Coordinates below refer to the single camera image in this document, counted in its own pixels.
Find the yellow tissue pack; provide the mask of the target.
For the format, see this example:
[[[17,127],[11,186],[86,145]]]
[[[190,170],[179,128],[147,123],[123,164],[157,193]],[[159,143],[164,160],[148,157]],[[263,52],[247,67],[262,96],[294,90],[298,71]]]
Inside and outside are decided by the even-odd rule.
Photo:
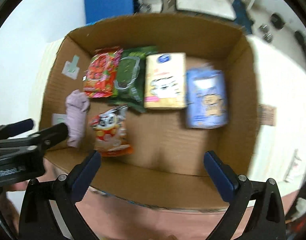
[[[186,54],[164,53],[146,57],[144,107],[186,108]]]

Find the small brown card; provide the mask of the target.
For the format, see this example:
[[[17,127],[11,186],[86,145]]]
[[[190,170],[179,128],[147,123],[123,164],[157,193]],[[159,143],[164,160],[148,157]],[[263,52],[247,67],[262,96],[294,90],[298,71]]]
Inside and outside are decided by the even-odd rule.
[[[259,105],[260,124],[266,126],[276,125],[277,108],[269,105]]]

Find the red floral wipes pack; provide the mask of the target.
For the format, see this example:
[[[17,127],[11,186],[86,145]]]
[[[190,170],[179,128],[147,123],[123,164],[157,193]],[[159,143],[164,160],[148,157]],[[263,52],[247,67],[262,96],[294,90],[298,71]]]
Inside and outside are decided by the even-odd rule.
[[[83,91],[91,99],[108,98],[113,95],[113,83],[123,48],[102,48],[95,52],[86,71]]]

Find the pink sock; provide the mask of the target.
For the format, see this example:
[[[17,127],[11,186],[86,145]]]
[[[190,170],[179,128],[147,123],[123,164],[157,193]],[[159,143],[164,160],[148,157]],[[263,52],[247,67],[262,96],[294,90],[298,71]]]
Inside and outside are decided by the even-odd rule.
[[[74,90],[66,98],[66,125],[68,126],[69,147],[78,148],[86,127],[86,115],[90,107],[88,97],[80,90]]]

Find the green wet wipes pack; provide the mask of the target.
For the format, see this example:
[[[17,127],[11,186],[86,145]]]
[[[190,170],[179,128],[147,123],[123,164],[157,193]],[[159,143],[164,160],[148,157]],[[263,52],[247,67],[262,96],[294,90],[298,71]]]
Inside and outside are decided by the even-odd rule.
[[[128,105],[133,110],[144,113],[144,89],[146,58],[157,54],[156,46],[125,49],[122,52],[117,75],[113,82],[111,105]]]

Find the red cartoon snack pack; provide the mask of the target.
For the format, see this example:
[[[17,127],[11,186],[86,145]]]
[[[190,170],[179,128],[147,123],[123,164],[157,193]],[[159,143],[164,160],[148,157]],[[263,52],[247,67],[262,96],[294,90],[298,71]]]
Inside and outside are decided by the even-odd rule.
[[[127,105],[120,105],[96,115],[89,122],[96,136],[94,149],[102,157],[119,157],[133,152],[127,140],[127,110]]]

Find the chrome dumbbell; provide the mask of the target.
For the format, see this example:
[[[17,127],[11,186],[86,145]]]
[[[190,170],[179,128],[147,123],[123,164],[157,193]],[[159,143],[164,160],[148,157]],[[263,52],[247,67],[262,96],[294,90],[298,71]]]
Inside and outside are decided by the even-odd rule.
[[[271,43],[273,41],[273,35],[271,33],[266,33],[263,35],[263,40],[267,43]]]
[[[261,33],[264,33],[264,34],[267,34],[269,31],[270,31],[270,28],[267,24],[262,24],[260,27],[259,27],[259,31]]]

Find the blue foam mat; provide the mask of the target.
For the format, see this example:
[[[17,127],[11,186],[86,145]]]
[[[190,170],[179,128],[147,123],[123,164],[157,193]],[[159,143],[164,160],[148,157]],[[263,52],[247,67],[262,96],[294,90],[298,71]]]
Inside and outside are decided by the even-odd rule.
[[[86,23],[133,14],[133,0],[84,0]]]

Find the blue tissue pack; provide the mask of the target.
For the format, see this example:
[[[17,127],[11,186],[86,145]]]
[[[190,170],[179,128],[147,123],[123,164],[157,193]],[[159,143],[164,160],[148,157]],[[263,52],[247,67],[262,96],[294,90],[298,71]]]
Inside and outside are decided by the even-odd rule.
[[[214,129],[228,123],[224,73],[204,65],[187,70],[186,124],[189,128]]]

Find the black blue weight bench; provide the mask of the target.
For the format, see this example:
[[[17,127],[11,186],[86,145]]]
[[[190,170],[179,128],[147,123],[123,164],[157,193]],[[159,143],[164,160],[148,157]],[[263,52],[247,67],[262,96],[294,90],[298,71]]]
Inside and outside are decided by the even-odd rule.
[[[244,27],[245,33],[247,35],[253,34],[252,32],[252,25],[253,22],[249,18],[245,4],[242,0],[234,0],[232,3],[232,7],[234,9],[234,12],[236,14],[236,18],[233,21],[235,24]]]

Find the floor barbell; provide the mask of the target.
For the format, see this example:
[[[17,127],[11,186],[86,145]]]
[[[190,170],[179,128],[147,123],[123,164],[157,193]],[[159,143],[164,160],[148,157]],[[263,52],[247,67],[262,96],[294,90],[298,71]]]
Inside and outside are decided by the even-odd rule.
[[[293,32],[293,35],[296,39],[296,41],[298,42],[298,44],[301,46],[301,47],[306,47],[306,42],[305,42],[305,38],[304,38],[304,35],[303,33],[300,31],[300,30],[294,30],[291,25],[289,25],[288,22],[284,21],[284,19],[280,16],[280,14],[278,13],[273,13],[271,16],[270,16],[270,22],[271,24],[274,26],[275,29],[277,30],[281,30],[283,29],[285,26],[286,28]]]

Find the cardboard box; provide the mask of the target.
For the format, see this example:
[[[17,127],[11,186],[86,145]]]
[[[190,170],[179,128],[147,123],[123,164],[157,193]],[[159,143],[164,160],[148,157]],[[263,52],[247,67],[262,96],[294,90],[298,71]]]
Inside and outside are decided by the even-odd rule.
[[[51,126],[53,114],[65,113],[66,97],[82,89],[82,78],[97,49],[150,45],[161,53],[186,53],[189,67],[211,63],[224,72],[228,124],[191,129],[186,128],[183,110],[128,112],[126,129],[133,153],[103,158],[92,185],[140,205],[224,209],[203,156],[213,150],[237,174],[246,174],[259,129],[253,51],[236,24],[184,14],[138,14],[70,31],[50,63],[39,127]]]

